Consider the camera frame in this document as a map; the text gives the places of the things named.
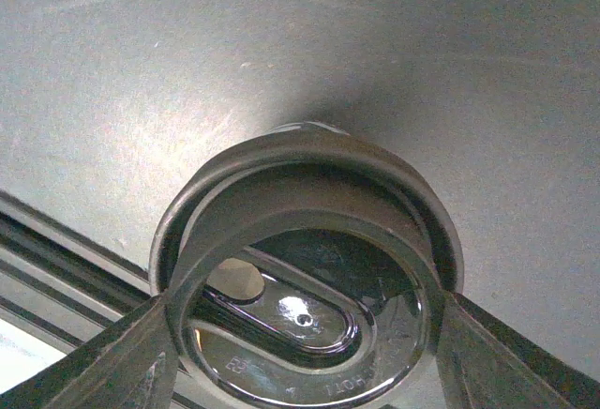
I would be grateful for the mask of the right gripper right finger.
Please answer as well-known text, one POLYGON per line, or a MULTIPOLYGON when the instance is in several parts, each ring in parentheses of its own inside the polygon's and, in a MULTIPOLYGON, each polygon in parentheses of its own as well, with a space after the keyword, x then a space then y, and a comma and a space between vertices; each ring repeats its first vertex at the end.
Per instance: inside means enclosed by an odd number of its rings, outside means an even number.
POLYGON ((444 294, 437 365, 448 408, 597 408, 599 383, 461 294, 444 294))

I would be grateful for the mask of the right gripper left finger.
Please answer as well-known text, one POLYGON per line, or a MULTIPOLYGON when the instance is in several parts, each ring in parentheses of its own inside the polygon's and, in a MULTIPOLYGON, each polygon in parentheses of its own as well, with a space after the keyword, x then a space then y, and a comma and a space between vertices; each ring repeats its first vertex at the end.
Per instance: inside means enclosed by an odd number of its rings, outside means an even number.
POLYGON ((45 370, 4 392, 3 408, 168 408, 178 354, 154 296, 45 370))

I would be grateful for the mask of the black lid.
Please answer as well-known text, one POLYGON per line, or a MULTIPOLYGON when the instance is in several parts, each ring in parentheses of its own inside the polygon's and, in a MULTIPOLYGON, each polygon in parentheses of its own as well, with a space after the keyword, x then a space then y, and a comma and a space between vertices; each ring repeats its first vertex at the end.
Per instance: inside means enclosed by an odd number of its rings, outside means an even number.
POLYGON ((382 408, 433 359, 464 260, 410 164, 305 122, 192 176, 156 229, 149 282, 204 405, 382 408))

